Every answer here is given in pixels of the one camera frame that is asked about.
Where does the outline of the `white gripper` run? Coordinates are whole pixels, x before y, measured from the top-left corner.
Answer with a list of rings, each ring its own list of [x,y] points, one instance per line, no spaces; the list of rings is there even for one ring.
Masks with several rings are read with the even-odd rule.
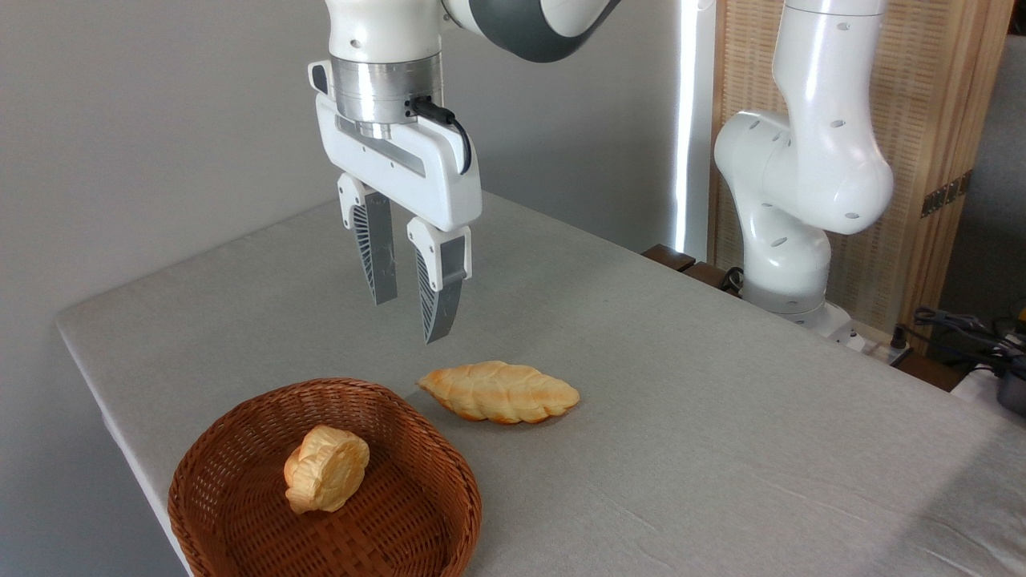
[[[465,167],[473,147],[457,127],[424,116],[391,125],[388,139],[362,134],[337,113],[332,70],[330,61],[310,63],[308,77],[317,91],[325,153],[344,172],[337,181],[343,224],[355,234],[364,277],[381,305],[398,296],[389,200],[415,213],[407,236],[415,246],[422,331],[426,343],[435,342],[450,333],[463,282],[472,278],[471,230],[463,226],[483,213],[477,162]]]

